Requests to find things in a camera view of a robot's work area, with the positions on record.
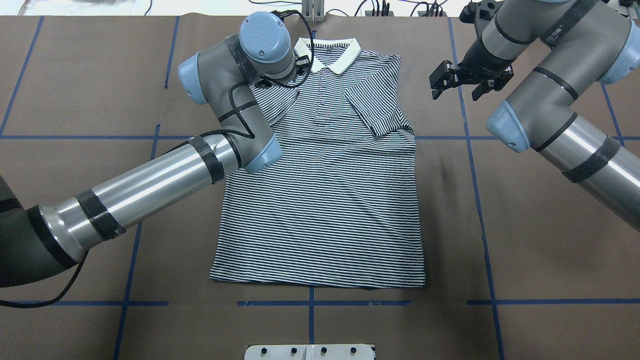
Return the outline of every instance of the white collar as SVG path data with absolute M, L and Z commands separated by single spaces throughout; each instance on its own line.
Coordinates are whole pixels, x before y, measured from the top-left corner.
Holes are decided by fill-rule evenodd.
M 311 59 L 311 51 L 307 47 L 307 45 L 311 44 L 311 41 L 307 38 L 298 39 L 298 43 L 296 44 L 295 50 L 299 56 L 307 55 Z M 330 65 L 323 64 L 320 59 L 314 58 L 314 63 L 311 66 L 311 72 L 318 72 L 321 69 L 328 67 L 334 73 L 340 75 L 342 74 L 351 64 L 356 60 L 358 55 L 360 54 L 360 44 L 354 38 L 345 39 L 345 40 L 320 40 L 314 39 L 314 45 L 335 45 L 335 44 L 348 44 L 347 49 L 344 53 L 338 58 L 338 60 Z

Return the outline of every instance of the white bracket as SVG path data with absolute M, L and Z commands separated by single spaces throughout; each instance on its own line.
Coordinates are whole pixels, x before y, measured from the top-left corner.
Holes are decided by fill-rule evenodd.
M 373 345 L 252 345 L 244 360 L 376 360 Z
M 324 22 L 324 0 L 302 0 L 302 15 L 310 22 Z

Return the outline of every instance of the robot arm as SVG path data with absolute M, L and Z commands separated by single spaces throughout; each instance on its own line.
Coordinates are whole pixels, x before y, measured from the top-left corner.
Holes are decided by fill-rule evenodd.
M 476 24 L 478 39 L 460 64 L 445 61 L 431 75 L 434 99 L 465 83 L 480 84 L 474 100 L 500 90 L 513 74 L 511 63 L 540 38 L 551 53 L 490 116 L 487 129 L 516 152 L 533 148 L 640 231 L 640 160 L 570 108 L 594 81 L 611 84 L 640 66 L 640 29 L 600 0 L 469 6 L 483 23 Z M 467 7 L 461 18 L 471 13 Z
M 0 287 L 54 276 L 93 246 L 226 174 L 258 172 L 279 160 L 282 151 L 249 85 L 284 85 L 310 68 L 308 58 L 294 59 L 281 19 L 294 13 L 302 18 L 298 12 L 254 13 L 239 34 L 180 65 L 183 87 L 198 104 L 209 103 L 222 129 L 56 206 L 25 210 L 0 177 Z

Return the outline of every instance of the blue cap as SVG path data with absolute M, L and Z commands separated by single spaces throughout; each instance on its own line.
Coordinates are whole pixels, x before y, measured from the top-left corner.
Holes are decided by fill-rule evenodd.
M 625 46 L 609 70 L 598 80 L 609 85 L 627 76 L 632 70 L 640 67 L 640 28 L 629 19 L 631 29 Z
M 178 78 L 182 87 L 187 90 L 187 94 L 191 100 L 196 104 L 206 104 L 207 100 L 204 98 L 202 88 L 200 87 L 200 78 L 198 77 L 198 55 L 196 53 L 192 57 L 184 60 L 183 63 L 178 66 Z
M 240 25 L 238 38 L 247 56 L 261 63 L 282 60 L 291 48 L 291 37 L 284 23 L 269 12 L 247 16 Z
M 268 167 L 274 162 L 280 160 L 282 157 L 282 149 L 274 134 L 267 145 L 260 151 L 260 154 L 256 156 L 251 162 L 244 166 L 249 174 L 255 174 L 256 172 Z
M 516 113 L 506 100 L 491 114 L 486 128 L 515 152 L 523 152 L 531 146 Z

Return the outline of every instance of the black and white striped shirt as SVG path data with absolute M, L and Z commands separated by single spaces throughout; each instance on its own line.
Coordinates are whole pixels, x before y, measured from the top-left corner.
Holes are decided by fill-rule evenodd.
M 253 89 L 283 156 L 227 177 L 209 277 L 423 286 L 415 139 L 396 101 L 400 57 L 361 51 L 355 39 L 314 43 L 302 86 Z M 295 50 L 310 57 L 308 39 Z

